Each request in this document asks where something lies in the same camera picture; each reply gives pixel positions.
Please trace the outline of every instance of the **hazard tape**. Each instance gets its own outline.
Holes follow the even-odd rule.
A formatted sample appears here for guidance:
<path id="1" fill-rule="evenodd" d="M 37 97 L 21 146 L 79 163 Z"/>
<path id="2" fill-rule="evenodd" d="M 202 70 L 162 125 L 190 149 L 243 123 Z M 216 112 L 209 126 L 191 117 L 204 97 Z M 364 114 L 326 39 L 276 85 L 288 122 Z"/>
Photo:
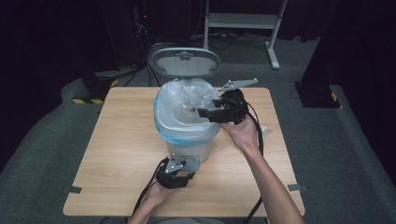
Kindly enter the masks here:
<path id="1" fill-rule="evenodd" d="M 116 87 L 117 84 L 119 84 L 118 79 L 111 82 L 110 89 Z M 104 102 L 105 102 L 105 100 L 102 100 L 102 99 L 73 98 L 73 103 L 75 103 L 77 105 L 101 105 Z"/>
<path id="2" fill-rule="evenodd" d="M 73 103 L 77 105 L 88 105 L 88 104 L 101 105 L 103 102 L 104 100 L 101 99 L 73 98 Z"/>
<path id="3" fill-rule="evenodd" d="M 335 93 L 332 91 L 332 99 L 337 102 L 337 96 L 335 95 Z"/>
<path id="4" fill-rule="evenodd" d="M 113 87 L 116 87 L 117 84 L 119 84 L 119 80 L 118 80 L 118 79 L 114 80 L 114 81 L 111 83 L 110 89 L 113 88 Z"/>

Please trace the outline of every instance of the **forearm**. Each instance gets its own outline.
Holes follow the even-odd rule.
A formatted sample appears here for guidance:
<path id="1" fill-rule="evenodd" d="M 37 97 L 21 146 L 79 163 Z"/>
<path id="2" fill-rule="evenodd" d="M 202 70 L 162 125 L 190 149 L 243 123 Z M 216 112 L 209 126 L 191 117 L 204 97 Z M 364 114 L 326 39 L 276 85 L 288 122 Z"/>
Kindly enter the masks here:
<path id="1" fill-rule="evenodd" d="M 129 219 L 128 224 L 146 224 L 156 207 L 157 204 L 155 202 L 143 201 Z"/>
<path id="2" fill-rule="evenodd" d="M 259 186 L 265 211 L 271 222 L 274 224 L 304 223 L 288 191 L 262 157 L 260 151 L 258 149 L 247 150 L 244 154 Z"/>

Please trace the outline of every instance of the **trash can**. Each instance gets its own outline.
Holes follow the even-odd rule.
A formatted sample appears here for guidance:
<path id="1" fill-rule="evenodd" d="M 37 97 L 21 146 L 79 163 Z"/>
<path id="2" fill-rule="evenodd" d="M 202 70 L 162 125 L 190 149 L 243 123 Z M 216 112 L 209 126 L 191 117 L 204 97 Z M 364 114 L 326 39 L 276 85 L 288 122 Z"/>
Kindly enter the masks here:
<path id="1" fill-rule="evenodd" d="M 197 109 L 215 109 L 215 89 L 201 77 L 215 75 L 219 57 L 206 49 L 170 48 L 152 56 L 155 70 L 175 79 L 165 83 L 154 99 L 154 123 L 170 154 L 205 161 L 219 125 L 201 118 Z"/>

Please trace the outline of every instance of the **wooden table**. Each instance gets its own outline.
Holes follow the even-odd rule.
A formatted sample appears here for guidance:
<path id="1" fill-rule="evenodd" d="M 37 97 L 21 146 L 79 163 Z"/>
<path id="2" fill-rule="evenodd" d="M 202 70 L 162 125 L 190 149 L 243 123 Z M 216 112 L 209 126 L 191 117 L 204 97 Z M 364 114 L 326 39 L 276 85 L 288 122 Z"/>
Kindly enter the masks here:
<path id="1" fill-rule="evenodd" d="M 270 92 L 241 89 L 261 124 L 264 157 L 287 186 L 296 184 Z M 67 216 L 128 217 L 157 164 L 169 157 L 153 120 L 153 99 L 159 88 L 113 88 L 107 95 L 85 155 L 64 205 Z M 291 191 L 300 212 L 299 191 Z M 156 210 L 155 217 L 246 217 L 260 197 L 241 151 L 223 130 L 213 140 L 210 156 L 184 189 L 178 189 Z M 265 217 L 263 208 L 255 216 Z"/>

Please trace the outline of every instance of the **gray carpet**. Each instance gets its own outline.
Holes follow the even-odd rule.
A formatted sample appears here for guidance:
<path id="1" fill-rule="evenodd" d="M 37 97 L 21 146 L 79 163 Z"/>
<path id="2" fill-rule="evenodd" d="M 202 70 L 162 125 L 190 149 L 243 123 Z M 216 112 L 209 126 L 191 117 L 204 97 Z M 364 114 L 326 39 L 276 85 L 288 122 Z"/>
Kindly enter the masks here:
<path id="1" fill-rule="evenodd" d="M 396 223 L 396 192 L 370 148 L 342 88 L 332 86 L 342 108 L 302 107 L 293 81 L 299 81 L 318 41 L 277 40 L 280 70 L 273 71 L 261 43 L 211 41 L 222 64 L 205 80 L 222 86 L 229 79 L 256 77 L 270 90 L 302 192 L 306 223 Z M 127 86 L 156 86 L 143 69 Z M 125 85 L 131 77 L 120 79 Z M 158 77 L 163 84 L 170 80 Z M 0 177 L 0 223 L 99 223 L 102 217 L 67 217 L 67 194 L 90 140 L 101 105 L 71 102 L 80 80 L 66 85 L 63 103 L 26 135 Z M 241 218 L 219 218 L 242 223 Z M 123 223 L 112 217 L 106 223 Z M 254 223 L 263 223 L 254 219 Z"/>

